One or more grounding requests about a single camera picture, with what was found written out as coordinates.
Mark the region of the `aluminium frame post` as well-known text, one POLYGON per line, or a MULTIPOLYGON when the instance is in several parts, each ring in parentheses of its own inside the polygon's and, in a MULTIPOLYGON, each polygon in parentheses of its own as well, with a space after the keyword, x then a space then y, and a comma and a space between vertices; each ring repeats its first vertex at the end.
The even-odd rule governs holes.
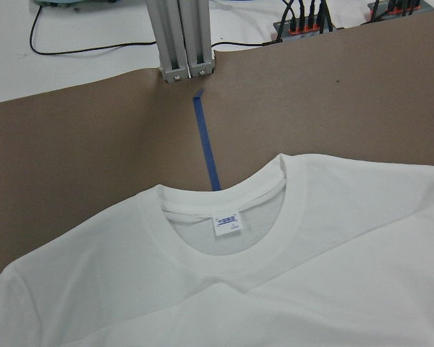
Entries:
POLYGON ((156 0, 146 4, 165 81, 173 83, 212 74, 215 63, 209 2, 156 0))

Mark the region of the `usb hub with orange ports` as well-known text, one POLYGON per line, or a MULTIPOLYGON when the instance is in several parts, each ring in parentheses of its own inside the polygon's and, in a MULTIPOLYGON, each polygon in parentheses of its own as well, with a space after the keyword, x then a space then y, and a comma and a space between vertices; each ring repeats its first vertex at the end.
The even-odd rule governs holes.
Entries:
POLYGON ((311 18, 309 16, 305 17, 304 27, 299 25, 299 20, 297 20, 296 30, 291 30, 291 18, 289 17, 284 24, 284 28, 281 34, 282 41, 288 40, 297 40, 300 38, 309 38, 316 35, 320 35, 321 33, 331 33, 337 30, 342 30, 342 27, 336 27, 334 24, 331 24, 329 27, 326 18, 319 20, 318 14, 315 13, 311 18))

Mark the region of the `white long-sleeve printed shirt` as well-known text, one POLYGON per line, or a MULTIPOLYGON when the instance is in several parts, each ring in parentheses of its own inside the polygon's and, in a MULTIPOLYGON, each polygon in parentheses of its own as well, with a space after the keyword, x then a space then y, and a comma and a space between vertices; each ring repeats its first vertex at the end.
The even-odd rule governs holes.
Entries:
POLYGON ((150 188, 3 270, 0 346, 434 346, 434 166, 150 188))

